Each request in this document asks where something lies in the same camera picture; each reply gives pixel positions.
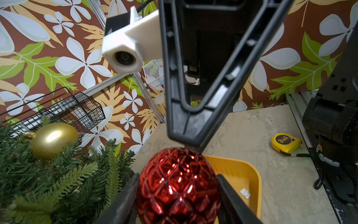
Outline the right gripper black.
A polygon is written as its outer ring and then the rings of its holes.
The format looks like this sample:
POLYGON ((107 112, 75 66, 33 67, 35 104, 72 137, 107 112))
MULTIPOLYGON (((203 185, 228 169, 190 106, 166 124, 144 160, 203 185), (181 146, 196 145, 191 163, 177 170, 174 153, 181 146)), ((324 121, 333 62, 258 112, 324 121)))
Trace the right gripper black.
POLYGON ((240 96, 259 57, 279 30, 292 1, 159 1, 167 134, 205 148, 240 96), (183 64, 200 79, 199 120, 186 97, 183 64))

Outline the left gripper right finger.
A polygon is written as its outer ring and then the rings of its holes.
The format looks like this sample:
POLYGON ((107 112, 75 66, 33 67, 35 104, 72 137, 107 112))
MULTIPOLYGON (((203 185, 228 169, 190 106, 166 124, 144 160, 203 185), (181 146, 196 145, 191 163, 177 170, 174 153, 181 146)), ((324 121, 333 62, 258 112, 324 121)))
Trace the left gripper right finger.
POLYGON ((221 174, 216 177, 220 187, 221 199, 218 214, 219 224, 262 224, 226 178, 221 174))

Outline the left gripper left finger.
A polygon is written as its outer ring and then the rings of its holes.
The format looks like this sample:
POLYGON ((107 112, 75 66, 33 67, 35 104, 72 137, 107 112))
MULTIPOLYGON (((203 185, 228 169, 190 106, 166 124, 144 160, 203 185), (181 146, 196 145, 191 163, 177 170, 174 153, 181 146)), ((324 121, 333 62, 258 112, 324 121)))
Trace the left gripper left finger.
POLYGON ((134 174, 114 202, 100 215, 95 224, 135 224, 137 220, 136 198, 140 175, 134 174))

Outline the red faceted ornament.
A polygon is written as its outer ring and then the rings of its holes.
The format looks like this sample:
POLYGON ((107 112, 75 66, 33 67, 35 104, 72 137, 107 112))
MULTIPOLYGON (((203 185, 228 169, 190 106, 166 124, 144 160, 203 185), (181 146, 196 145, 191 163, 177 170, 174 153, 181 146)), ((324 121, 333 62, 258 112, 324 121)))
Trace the red faceted ornament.
POLYGON ((136 205, 143 224, 213 224, 221 206, 219 183, 202 154, 166 148, 145 165, 136 205))

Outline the gold ball ornament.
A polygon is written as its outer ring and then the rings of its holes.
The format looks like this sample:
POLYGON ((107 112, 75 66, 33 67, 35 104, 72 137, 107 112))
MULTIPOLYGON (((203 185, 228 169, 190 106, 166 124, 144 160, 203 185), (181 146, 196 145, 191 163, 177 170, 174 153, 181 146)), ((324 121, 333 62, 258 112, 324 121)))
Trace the gold ball ornament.
POLYGON ((22 131, 30 139, 33 155, 40 159, 51 160, 59 155, 70 143, 79 137, 77 130, 65 123, 47 124, 37 131, 22 131))

